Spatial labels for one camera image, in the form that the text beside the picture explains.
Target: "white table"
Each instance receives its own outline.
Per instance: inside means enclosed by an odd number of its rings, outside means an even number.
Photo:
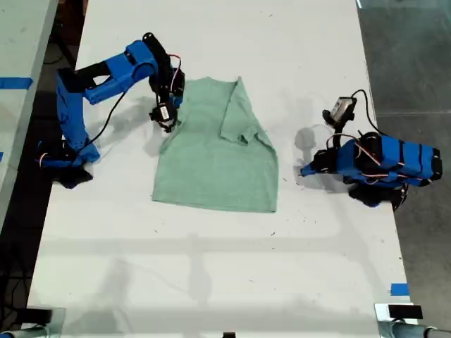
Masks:
[[[94,180],[53,186],[29,306],[66,308],[63,333],[86,337],[378,337],[373,304],[409,301],[389,292],[406,280],[391,206],[293,173],[331,134],[322,110],[369,90],[354,1],[91,0],[78,67],[148,31],[188,79],[243,77],[278,152],[278,210],[152,202],[162,131],[141,81],[97,144]],[[116,99],[86,103],[92,135]],[[346,132],[371,129],[363,102]]]
[[[0,90],[0,231],[16,181],[23,142],[58,0],[0,1],[0,77],[31,77],[28,90]]]

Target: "gray floor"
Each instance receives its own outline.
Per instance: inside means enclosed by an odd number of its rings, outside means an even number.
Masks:
[[[443,179],[411,189],[395,217],[412,300],[423,306],[425,324],[451,329],[451,177],[446,175],[451,164],[451,0],[360,3],[380,128],[442,152]],[[46,61],[58,55],[49,46]],[[65,65],[62,60],[44,66],[39,91],[54,92],[55,71]]]

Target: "t-shirt sleeve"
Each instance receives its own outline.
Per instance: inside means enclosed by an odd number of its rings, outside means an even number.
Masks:
[[[239,77],[225,111],[221,125],[221,137],[231,142],[247,145],[259,131],[259,123],[252,114],[249,97],[241,77]]]

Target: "wire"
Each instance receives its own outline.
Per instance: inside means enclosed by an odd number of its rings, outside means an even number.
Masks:
[[[373,155],[370,154],[369,151],[367,151],[364,147],[362,147],[360,144],[358,144],[357,142],[355,142],[355,145],[359,147],[360,150],[362,150],[366,155],[368,155],[368,157],[373,160],[373,162],[377,165],[381,165],[381,162],[379,162],[376,157],[374,157]]]
[[[169,56],[173,56],[174,58],[178,58],[178,60],[179,60],[177,70],[175,71],[174,76],[172,77],[171,86],[169,87],[169,92],[172,93],[172,87],[174,85],[174,80],[177,77],[178,71],[182,68],[182,58],[179,57],[179,55],[176,55],[176,54],[168,54],[168,55]]]
[[[150,62],[144,62],[144,63],[139,64],[139,65],[133,70],[132,78],[135,77],[136,72],[138,71],[138,69],[140,69],[140,68],[141,68],[142,66],[144,66],[144,65],[150,65],[150,66],[154,69],[154,72],[155,72],[155,74],[156,74],[156,70],[155,70],[154,65],[152,65]],[[128,89],[125,90],[125,91],[122,93],[121,97],[119,97],[119,99],[118,99],[118,100],[116,101],[116,103],[114,104],[113,108],[110,110],[110,112],[109,112],[109,114],[108,114],[108,117],[106,118],[105,124],[104,124],[104,126],[102,127],[102,129],[100,130],[100,132],[99,132],[93,139],[91,139],[88,143],[86,143],[82,148],[78,149],[77,153],[75,154],[75,156],[74,156],[72,162],[70,162],[70,164],[68,165],[68,167],[71,167],[72,164],[74,164],[75,160],[77,159],[78,155],[80,155],[80,153],[82,152],[83,149],[85,149],[85,148],[86,148],[87,146],[89,146],[90,144],[94,143],[94,142],[100,137],[100,135],[102,135],[102,133],[103,133],[103,132],[105,131],[105,129],[106,129],[106,126],[107,126],[107,125],[109,124],[109,122],[110,122],[111,115],[113,114],[114,110],[115,110],[116,107],[118,106],[119,102],[122,101],[123,97],[124,97],[127,93],[128,93]],[[157,103],[157,105],[158,105],[158,96],[157,96],[156,93],[155,93],[155,97],[156,97],[156,103]]]
[[[48,155],[49,153],[43,153],[41,155],[41,157],[39,157],[39,167],[42,168],[42,159],[44,158],[44,156]]]
[[[104,126],[102,127],[102,129],[100,130],[100,132],[99,132],[93,139],[91,139],[88,143],[86,143],[83,147],[81,147],[80,149],[78,149],[77,153],[74,155],[74,158],[73,158],[72,162],[69,163],[69,165],[67,166],[67,168],[68,168],[68,167],[71,167],[72,164],[74,164],[75,160],[78,158],[78,155],[80,155],[80,153],[82,152],[83,149],[85,149],[85,148],[86,148],[87,146],[89,146],[90,144],[94,143],[94,142],[100,137],[100,135],[102,135],[102,133],[103,133],[103,132],[105,131],[105,129],[106,129],[106,126],[107,126],[107,125],[109,124],[109,122],[110,122],[111,115],[113,114],[114,110],[115,110],[116,107],[118,106],[119,102],[122,101],[122,99],[123,99],[123,97],[125,96],[125,94],[127,94],[127,91],[125,91],[125,92],[122,93],[121,97],[116,101],[116,103],[114,104],[113,108],[110,110],[110,112],[109,112],[109,114],[108,114],[108,117],[106,118],[105,124],[104,124]]]
[[[371,121],[371,119],[370,119],[370,117],[369,117],[368,95],[366,95],[365,90],[364,90],[364,89],[358,89],[358,90],[356,90],[356,91],[351,95],[351,97],[354,97],[354,96],[355,96],[357,93],[359,93],[359,92],[363,93],[363,95],[365,96],[365,110],[366,110],[366,117],[368,118],[368,121],[369,121],[370,125],[371,125],[371,126],[372,126],[379,134],[387,136],[386,133],[381,132],[381,131],[374,125],[373,121]]]
[[[61,61],[63,59],[64,55],[61,54],[59,56],[59,58],[57,58],[55,61],[50,61],[50,62],[44,62],[44,65],[54,65],[55,63],[58,63],[59,61]]]
[[[327,148],[327,149],[329,149],[329,141],[330,141],[331,139],[333,139],[335,136],[346,136],[346,137],[350,137],[351,139],[357,139],[356,137],[354,137],[354,136],[352,136],[352,135],[349,135],[349,134],[343,134],[342,132],[338,132],[338,133],[332,135],[331,137],[329,137],[329,138],[327,139],[327,141],[326,141],[326,148]]]

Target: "black cable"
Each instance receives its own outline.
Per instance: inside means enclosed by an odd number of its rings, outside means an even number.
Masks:
[[[55,63],[58,63],[59,61],[61,61],[64,57],[64,54],[61,54],[59,56],[59,58],[57,58],[55,61],[50,61],[50,62],[44,62],[44,65],[54,65]]]
[[[84,148],[86,148],[87,146],[89,146],[90,144],[92,144],[93,142],[95,142],[100,135],[102,135],[102,133],[105,131],[106,126],[108,125],[108,123],[110,122],[110,118],[111,118],[111,114],[113,114],[114,110],[116,109],[116,107],[118,106],[119,102],[121,102],[121,100],[123,99],[123,97],[125,96],[125,94],[127,94],[127,92],[123,92],[121,97],[119,98],[119,100],[116,101],[116,103],[114,104],[113,108],[110,110],[108,117],[106,118],[105,124],[102,127],[102,129],[100,130],[100,132],[94,137],[94,139],[91,139],[88,141],[88,143],[86,143],[84,146],[82,146],[80,149],[78,149],[78,151],[75,153],[74,158],[72,160],[72,162],[69,163],[68,167],[72,167],[72,164],[74,164],[75,160],[77,159],[78,155],[80,155],[80,153],[82,152],[82,150]]]
[[[140,69],[142,66],[144,65],[150,65],[153,69],[154,69],[154,73],[156,74],[156,69],[154,67],[154,65],[152,65],[150,62],[144,62],[141,63],[140,65],[138,65],[132,73],[132,78],[135,77],[135,74],[137,72],[138,69]],[[108,117],[106,118],[105,124],[102,127],[102,129],[100,130],[100,132],[93,138],[91,139],[88,143],[86,143],[82,148],[80,148],[77,153],[74,156],[74,159],[72,160],[72,162],[70,162],[70,164],[68,165],[68,167],[71,167],[72,164],[75,162],[75,160],[77,159],[78,155],[80,155],[80,153],[82,152],[83,149],[85,149],[87,146],[89,146],[90,144],[94,143],[99,137],[100,135],[102,135],[102,133],[105,131],[106,126],[108,125],[108,123],[110,122],[110,118],[111,115],[113,114],[114,110],[116,109],[116,107],[118,106],[119,102],[121,102],[121,100],[123,99],[123,97],[125,96],[125,94],[127,94],[128,90],[126,90],[125,92],[122,93],[121,97],[119,98],[119,100],[116,101],[116,103],[114,104],[113,108],[110,110]],[[156,104],[158,105],[158,96],[155,93],[155,97],[156,97]]]
[[[366,117],[368,118],[368,121],[369,121],[370,125],[371,125],[371,126],[372,126],[379,134],[387,136],[386,133],[381,132],[381,131],[374,125],[373,121],[371,121],[371,119],[370,119],[370,117],[369,117],[368,95],[366,95],[365,90],[364,90],[364,89],[356,90],[356,91],[351,95],[351,97],[354,97],[354,96],[355,96],[357,93],[359,93],[359,92],[363,93],[363,95],[365,96]]]

